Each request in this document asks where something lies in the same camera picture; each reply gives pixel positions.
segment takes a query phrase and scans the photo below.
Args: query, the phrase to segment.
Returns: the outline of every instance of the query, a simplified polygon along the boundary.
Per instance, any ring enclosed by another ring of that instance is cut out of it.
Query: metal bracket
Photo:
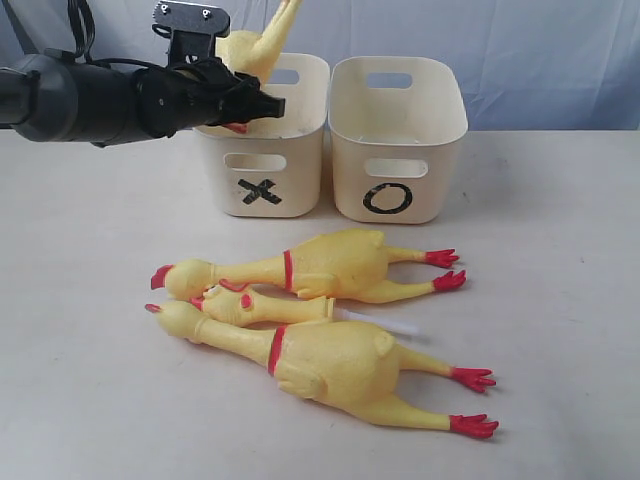
[[[231,17],[221,8],[175,0],[158,2],[153,19],[170,32],[170,65],[215,57],[216,38],[231,29]]]

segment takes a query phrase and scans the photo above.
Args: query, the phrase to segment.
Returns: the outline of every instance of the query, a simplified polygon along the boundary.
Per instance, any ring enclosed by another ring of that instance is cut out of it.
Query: red stripe
[[[271,342],[271,351],[269,352],[269,363],[267,365],[267,371],[269,375],[273,376],[273,373],[276,371],[276,365],[278,364],[278,360],[280,359],[280,354],[282,353],[282,339],[284,337],[284,331],[287,329],[288,325],[283,325],[281,327],[276,328],[276,333],[273,336],[273,341]]]
[[[290,250],[284,252],[284,281],[284,288],[290,292],[293,288],[293,260]]]

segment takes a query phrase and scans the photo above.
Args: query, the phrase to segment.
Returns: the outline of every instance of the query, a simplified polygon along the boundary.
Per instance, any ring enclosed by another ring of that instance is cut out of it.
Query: white backdrop
[[[157,0],[90,0],[95,53],[164,61]],[[38,48],[73,45],[66,0],[10,0]],[[198,0],[232,28],[261,30],[279,0]],[[635,129],[640,0],[305,0],[287,51],[332,66],[354,55],[415,55],[451,66],[472,129]],[[0,20],[0,62],[10,32]]]

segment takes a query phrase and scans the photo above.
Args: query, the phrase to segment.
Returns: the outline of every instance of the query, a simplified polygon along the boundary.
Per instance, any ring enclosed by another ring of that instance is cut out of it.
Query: o symbol
[[[373,201],[373,197],[375,197],[380,191],[389,187],[399,188],[404,192],[404,200],[402,200],[402,203],[397,207],[390,208],[388,210],[383,210],[382,208],[373,205],[373,203],[371,203]],[[396,213],[404,212],[407,208],[409,208],[409,205],[411,205],[412,202],[413,193],[411,193],[411,189],[406,185],[403,185],[402,183],[381,183],[380,185],[377,185],[369,190],[364,196],[364,200],[362,201],[367,210],[373,213],[378,213],[380,215],[395,215]]]

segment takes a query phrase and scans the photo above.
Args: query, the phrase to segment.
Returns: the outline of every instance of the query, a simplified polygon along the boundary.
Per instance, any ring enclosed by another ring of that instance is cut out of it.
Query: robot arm
[[[69,19],[76,52],[48,49],[0,69],[0,126],[31,141],[105,147],[284,115],[284,99],[261,91],[256,77],[230,72],[215,56],[216,38],[227,36],[231,23],[222,9],[174,0],[156,5],[153,30],[170,41],[165,67],[93,60],[86,0],[69,0]],[[78,62],[82,56],[85,62]],[[122,72],[116,64],[141,68]]]

